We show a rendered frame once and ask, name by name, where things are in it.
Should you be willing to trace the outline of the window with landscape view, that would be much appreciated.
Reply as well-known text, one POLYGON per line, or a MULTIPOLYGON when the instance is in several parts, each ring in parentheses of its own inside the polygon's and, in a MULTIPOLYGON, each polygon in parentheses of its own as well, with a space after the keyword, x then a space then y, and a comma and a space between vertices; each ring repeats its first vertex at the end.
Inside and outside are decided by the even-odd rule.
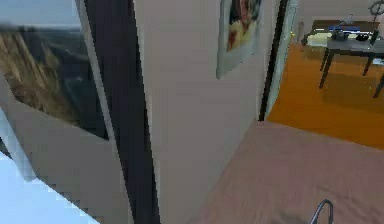
POLYGON ((80 0, 0 0, 0 74, 29 107, 108 138, 80 0))

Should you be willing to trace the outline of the cream pillow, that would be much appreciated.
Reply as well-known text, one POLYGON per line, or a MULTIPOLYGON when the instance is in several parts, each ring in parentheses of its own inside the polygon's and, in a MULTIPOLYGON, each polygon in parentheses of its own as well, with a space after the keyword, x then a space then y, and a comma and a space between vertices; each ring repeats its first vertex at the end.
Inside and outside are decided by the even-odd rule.
POLYGON ((317 33, 317 34, 310 35, 307 38, 308 45, 312 47, 326 47, 328 38, 329 38, 328 33, 317 33))

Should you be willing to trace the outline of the framed red and yellow picture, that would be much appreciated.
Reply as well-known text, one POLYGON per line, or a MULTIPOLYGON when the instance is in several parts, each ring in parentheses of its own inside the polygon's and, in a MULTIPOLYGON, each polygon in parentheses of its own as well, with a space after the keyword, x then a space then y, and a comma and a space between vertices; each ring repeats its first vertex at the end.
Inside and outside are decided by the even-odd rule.
POLYGON ((221 0, 216 78, 258 50, 264 0, 221 0))

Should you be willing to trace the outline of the grey table with dark legs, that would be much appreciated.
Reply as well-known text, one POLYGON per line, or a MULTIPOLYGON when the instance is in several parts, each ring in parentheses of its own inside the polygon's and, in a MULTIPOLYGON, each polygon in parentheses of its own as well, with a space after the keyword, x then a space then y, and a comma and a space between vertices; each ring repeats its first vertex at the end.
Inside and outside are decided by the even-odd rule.
POLYGON ((335 55, 348 55, 366 58, 367 62, 362 72, 362 76, 366 76, 375 59, 384 59, 384 40, 376 40, 374 44, 370 44, 369 42, 362 42, 355 39, 337 41, 328 37, 326 49, 320 66, 322 76, 319 88, 324 86, 335 55))

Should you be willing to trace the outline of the grey round lamp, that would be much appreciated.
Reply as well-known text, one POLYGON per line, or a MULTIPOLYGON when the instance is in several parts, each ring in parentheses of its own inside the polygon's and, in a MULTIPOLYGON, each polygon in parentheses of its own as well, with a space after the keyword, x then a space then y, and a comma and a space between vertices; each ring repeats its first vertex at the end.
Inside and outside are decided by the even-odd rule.
POLYGON ((384 0, 376 0, 369 6, 371 15, 378 16, 384 14, 384 0))

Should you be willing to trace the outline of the black door frame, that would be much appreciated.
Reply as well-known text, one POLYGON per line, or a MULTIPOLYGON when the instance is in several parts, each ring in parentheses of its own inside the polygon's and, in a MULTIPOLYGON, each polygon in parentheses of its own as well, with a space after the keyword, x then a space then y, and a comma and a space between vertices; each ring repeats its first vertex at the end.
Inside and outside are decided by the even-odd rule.
POLYGON ((134 224, 161 224, 133 0, 84 0, 134 224))

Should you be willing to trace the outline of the pale green room door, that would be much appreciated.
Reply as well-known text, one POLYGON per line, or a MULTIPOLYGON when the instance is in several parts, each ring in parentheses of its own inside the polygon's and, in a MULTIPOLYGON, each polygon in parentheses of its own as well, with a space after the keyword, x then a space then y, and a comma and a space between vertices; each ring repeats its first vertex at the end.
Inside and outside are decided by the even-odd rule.
POLYGON ((294 27, 299 0, 280 0, 272 48, 264 84, 259 120, 265 121, 278 98, 291 31, 294 27))

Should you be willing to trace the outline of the blue flat object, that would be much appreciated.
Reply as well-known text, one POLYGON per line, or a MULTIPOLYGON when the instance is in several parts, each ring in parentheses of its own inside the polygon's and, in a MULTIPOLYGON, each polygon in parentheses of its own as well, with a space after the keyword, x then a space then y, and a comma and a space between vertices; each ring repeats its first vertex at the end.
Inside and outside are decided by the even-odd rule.
POLYGON ((342 31, 343 33, 348 33, 348 34, 358 34, 361 32, 361 29, 359 26, 350 26, 350 25, 346 25, 346 26, 341 26, 341 25, 330 25, 328 27, 328 30, 330 32, 333 32, 333 31, 342 31))

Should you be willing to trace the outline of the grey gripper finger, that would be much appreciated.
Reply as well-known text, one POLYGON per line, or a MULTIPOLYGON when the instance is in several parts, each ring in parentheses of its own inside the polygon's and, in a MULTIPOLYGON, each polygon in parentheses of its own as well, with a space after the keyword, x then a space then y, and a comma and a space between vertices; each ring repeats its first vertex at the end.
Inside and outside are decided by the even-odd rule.
POLYGON ((328 199, 324 199, 324 200, 322 200, 322 201, 318 204, 318 206, 317 206, 315 212, 313 213, 313 215, 312 215, 312 217, 311 217, 311 220, 310 220, 309 224, 317 224, 317 219, 318 219, 318 217, 319 217, 319 214, 320 214, 322 208, 324 207, 324 205, 327 204, 327 203, 328 203, 328 199))
POLYGON ((333 203, 327 199, 328 207, 329 207, 329 215, 328 215, 328 224, 333 224, 334 222, 334 206, 333 203))

